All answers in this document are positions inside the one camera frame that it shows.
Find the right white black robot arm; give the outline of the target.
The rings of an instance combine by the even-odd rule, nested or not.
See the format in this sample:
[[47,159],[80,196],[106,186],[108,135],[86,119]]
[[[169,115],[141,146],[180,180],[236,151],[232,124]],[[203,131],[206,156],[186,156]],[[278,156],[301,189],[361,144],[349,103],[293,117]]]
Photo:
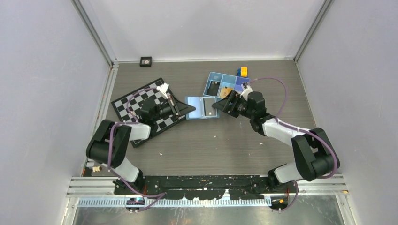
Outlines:
[[260,92],[241,95],[232,91],[212,106],[235,118],[247,117],[255,132],[292,148],[294,162],[268,172],[266,184],[273,192],[281,192],[291,181],[329,178],[340,167],[340,161],[322,128],[304,129],[281,121],[267,112],[265,98]]

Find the light blue card holder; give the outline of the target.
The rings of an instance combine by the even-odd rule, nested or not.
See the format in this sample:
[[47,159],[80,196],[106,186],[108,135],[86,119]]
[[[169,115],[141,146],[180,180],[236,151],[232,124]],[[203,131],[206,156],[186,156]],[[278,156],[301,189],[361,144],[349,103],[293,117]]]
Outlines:
[[204,113],[204,105],[203,105],[203,98],[214,97],[217,101],[215,96],[202,96],[202,97],[185,97],[186,104],[192,105],[196,107],[196,110],[190,112],[186,115],[188,120],[201,120],[201,119],[216,119],[220,117],[220,114],[217,110],[217,115],[215,117],[206,117]]

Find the black credit card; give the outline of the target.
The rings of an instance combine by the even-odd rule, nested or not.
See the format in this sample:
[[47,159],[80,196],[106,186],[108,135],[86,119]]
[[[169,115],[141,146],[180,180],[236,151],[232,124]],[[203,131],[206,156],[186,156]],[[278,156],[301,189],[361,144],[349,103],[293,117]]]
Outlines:
[[203,98],[204,113],[206,117],[215,117],[217,115],[217,110],[213,108],[213,103],[216,102],[214,97]]

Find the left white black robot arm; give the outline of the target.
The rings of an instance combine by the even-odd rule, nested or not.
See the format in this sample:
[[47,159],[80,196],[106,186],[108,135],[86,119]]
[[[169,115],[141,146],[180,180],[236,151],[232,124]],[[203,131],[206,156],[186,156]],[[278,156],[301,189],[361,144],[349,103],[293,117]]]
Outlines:
[[192,105],[176,100],[172,95],[161,103],[150,98],[145,99],[138,120],[103,120],[86,148],[86,156],[105,165],[121,180],[126,181],[126,188],[131,193],[139,194],[144,188],[143,172],[126,158],[129,142],[147,140],[155,135],[159,126],[158,120],[167,116],[180,118],[195,109]]

